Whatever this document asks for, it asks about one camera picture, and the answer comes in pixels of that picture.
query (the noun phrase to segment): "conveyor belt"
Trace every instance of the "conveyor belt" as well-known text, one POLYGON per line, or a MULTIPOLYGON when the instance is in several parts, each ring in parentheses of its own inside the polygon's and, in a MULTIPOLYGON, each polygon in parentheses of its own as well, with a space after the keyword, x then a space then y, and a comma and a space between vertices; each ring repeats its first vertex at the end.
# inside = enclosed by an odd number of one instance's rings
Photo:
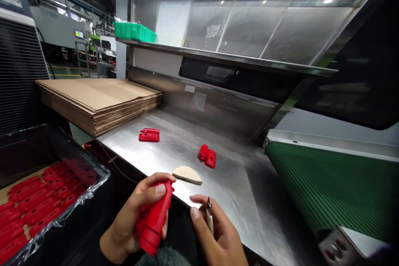
POLYGON ((399 163, 285 143, 265 153, 319 240, 344 226, 389 241, 399 163))

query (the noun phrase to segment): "metal workbench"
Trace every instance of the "metal workbench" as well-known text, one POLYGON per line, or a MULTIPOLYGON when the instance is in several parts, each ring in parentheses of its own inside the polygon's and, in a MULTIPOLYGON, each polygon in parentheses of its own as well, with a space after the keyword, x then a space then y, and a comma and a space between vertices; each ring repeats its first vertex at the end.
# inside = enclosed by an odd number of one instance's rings
POLYGON ((178 180, 174 196, 188 206, 197 205, 189 199, 193 194, 216 199, 242 243, 272 265, 324 265, 315 239, 260 147, 167 107, 143 114, 97 140, 145 175, 172 173, 182 165, 195 169, 203 184, 178 180), (143 128, 159 129, 160 142, 140 142, 143 128), (197 158, 204 143, 217 153, 215 169, 197 158))

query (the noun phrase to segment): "cardboard sheet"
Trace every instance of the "cardboard sheet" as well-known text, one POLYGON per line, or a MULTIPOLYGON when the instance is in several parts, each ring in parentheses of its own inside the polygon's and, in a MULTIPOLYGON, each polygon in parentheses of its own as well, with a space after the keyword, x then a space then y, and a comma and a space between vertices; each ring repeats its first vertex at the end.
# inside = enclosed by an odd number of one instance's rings
POLYGON ((42 102, 93 136, 156 108, 162 98, 160 91, 121 79, 53 81, 36 81, 42 102))

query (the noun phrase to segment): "beige foam piece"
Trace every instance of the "beige foam piece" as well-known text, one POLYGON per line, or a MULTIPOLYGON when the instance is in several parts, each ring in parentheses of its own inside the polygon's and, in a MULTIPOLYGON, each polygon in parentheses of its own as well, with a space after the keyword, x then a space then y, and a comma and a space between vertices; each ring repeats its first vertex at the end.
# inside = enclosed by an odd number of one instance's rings
POLYGON ((179 166, 173 171, 173 176, 177 179, 188 181, 197 185, 202 184, 202 180, 199 174, 191 167, 179 166))

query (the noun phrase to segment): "green basket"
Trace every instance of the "green basket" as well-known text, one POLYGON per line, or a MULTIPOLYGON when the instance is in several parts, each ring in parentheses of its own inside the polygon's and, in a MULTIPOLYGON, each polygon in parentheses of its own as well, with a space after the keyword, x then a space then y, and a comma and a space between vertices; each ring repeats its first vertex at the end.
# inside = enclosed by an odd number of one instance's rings
POLYGON ((136 39, 142 42, 155 42, 157 35, 141 24, 113 22, 115 37, 136 39))

